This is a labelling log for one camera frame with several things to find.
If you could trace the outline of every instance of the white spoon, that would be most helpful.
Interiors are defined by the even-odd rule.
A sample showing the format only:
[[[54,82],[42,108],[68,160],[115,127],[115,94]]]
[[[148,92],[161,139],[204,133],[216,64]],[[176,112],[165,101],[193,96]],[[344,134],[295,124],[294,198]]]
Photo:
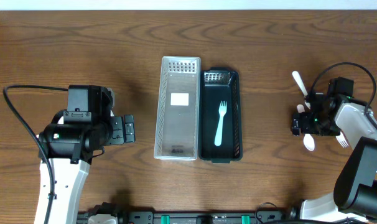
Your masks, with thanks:
[[[297,105],[296,108],[298,110],[298,113],[305,112],[305,107],[303,105]],[[303,138],[303,144],[309,151],[313,151],[315,148],[314,138],[310,134],[305,134],[305,137]]]
[[[292,76],[294,77],[294,80],[298,84],[300,90],[302,90],[303,95],[306,97],[307,96],[306,87],[305,87],[305,84],[302,81],[302,78],[299,75],[299,72],[293,71],[292,72]],[[305,101],[305,104],[308,107],[308,109],[310,109],[310,103],[308,103],[308,102]]]

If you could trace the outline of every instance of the green clip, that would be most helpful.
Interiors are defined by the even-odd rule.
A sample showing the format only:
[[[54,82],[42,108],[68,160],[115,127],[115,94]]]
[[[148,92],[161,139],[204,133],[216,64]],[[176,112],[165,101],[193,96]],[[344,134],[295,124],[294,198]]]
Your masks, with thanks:
[[[241,217],[241,220],[243,221],[243,224],[251,224],[251,219],[249,218],[249,215],[243,215]]]
[[[161,216],[161,224],[169,224],[169,216],[168,215]]]

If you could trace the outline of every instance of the white plastic fork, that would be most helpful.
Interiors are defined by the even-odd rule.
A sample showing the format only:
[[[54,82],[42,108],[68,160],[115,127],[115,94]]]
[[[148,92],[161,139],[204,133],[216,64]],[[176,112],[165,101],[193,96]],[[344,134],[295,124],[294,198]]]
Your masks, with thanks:
[[[220,101],[219,106],[219,124],[218,129],[216,130],[215,135],[215,145],[220,146],[221,145],[221,137],[223,133],[223,117],[225,116],[227,112],[227,102],[226,101]]]
[[[349,144],[348,142],[346,141],[345,139],[345,136],[343,135],[342,132],[340,132],[340,135],[336,136],[339,144],[342,146],[342,147],[349,147]]]

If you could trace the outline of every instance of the cable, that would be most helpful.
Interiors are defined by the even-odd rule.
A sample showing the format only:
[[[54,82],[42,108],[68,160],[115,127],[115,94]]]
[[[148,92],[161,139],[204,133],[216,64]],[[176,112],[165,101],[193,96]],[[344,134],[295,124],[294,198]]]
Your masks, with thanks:
[[[263,224],[293,224],[293,223],[307,223],[307,224],[331,224],[331,223],[338,223],[338,224],[352,224],[352,223],[364,223],[361,221],[356,220],[355,218],[346,218],[339,222],[323,222],[317,220],[275,220],[270,222],[265,222]]]
[[[312,87],[311,87],[311,89],[310,89],[310,93],[309,93],[309,95],[312,95],[312,94],[314,94],[314,91],[313,91],[313,89],[314,89],[314,86],[315,86],[315,84],[317,83],[317,81],[327,72],[327,71],[329,71],[329,70],[331,70],[331,69],[333,69],[333,68],[335,68],[335,67],[337,67],[337,66],[339,66],[339,65],[353,65],[353,66],[356,66],[356,67],[358,67],[358,68],[361,68],[364,72],[366,72],[367,74],[368,74],[368,76],[371,78],[371,81],[372,81],[372,83],[373,83],[373,92],[372,92],[372,94],[371,94],[371,98],[370,98],[370,100],[368,101],[368,103],[367,103],[367,105],[365,106],[365,109],[364,109],[364,114],[365,114],[365,116],[367,117],[367,119],[368,119],[368,121],[374,126],[374,128],[377,130],[377,124],[375,123],[375,121],[374,121],[374,119],[371,117],[371,115],[370,115],[370,112],[368,111],[368,109],[370,108],[370,106],[371,106],[371,103],[373,102],[373,100],[374,100],[374,97],[375,97],[375,94],[376,94],[376,82],[375,82],[375,79],[374,79],[374,76],[371,74],[371,72],[370,71],[368,71],[368,69],[367,68],[365,68],[364,66],[362,66],[362,65],[359,65],[359,64],[357,64],[357,63],[353,63],[353,62],[340,62],[340,63],[336,63],[335,65],[331,65],[331,66],[329,66],[328,68],[326,68],[324,71],[322,71],[319,75],[318,75],[318,77],[314,80],[314,82],[313,82],[313,85],[312,85]]]
[[[262,203],[261,205],[259,205],[259,207],[255,210],[255,217],[256,217],[256,219],[257,219],[260,223],[263,223],[263,221],[258,217],[258,210],[259,210],[261,207],[265,206],[265,205],[272,205],[272,206],[274,206],[274,207],[277,208],[277,206],[276,206],[275,204],[271,203],[271,202],[264,202],[264,203]]]
[[[50,210],[52,208],[52,203],[54,199],[54,176],[53,176],[53,171],[52,167],[50,166],[49,158],[47,157],[45,153],[45,149],[43,145],[39,142],[37,139],[35,133],[31,129],[31,127],[27,124],[27,122],[22,118],[22,116],[19,114],[19,112],[15,109],[13,104],[11,103],[9,96],[7,95],[7,91],[10,88],[39,88],[39,89],[44,89],[44,90],[59,90],[59,91],[68,91],[66,88],[57,88],[57,87],[48,87],[48,86],[37,86],[37,85],[10,85],[7,86],[3,89],[3,96],[4,100],[6,101],[7,105],[9,106],[10,110],[14,113],[14,115],[19,119],[19,121],[22,123],[22,125],[26,128],[28,133],[31,135],[31,137],[34,139],[35,143],[38,145],[39,151],[42,154],[44,161],[47,166],[47,170],[49,172],[49,179],[50,179],[50,192],[49,192],[49,202],[47,204],[47,209],[46,209],[46,216],[45,216],[45,224],[49,222],[49,216],[50,216]]]

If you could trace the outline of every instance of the wood grain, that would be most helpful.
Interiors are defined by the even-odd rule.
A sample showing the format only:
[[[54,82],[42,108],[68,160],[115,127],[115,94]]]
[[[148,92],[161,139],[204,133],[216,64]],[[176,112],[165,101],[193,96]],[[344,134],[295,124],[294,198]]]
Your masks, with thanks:
[[[153,158],[161,58],[195,56],[202,68],[240,73],[244,157],[231,164]],[[291,77],[307,86],[342,61],[377,80],[377,11],[54,11],[0,12],[0,223],[32,223],[39,195],[38,149],[9,111],[2,88],[13,83],[91,84],[116,92],[116,114],[135,117],[137,141],[111,146],[93,161],[80,210],[102,202],[158,211],[288,207],[333,190],[351,149],[316,138],[307,151],[289,131],[303,103]],[[329,72],[355,80],[367,100],[369,78],[357,68]],[[11,92],[35,132],[67,105],[52,91]],[[377,96],[373,103],[377,117]]]

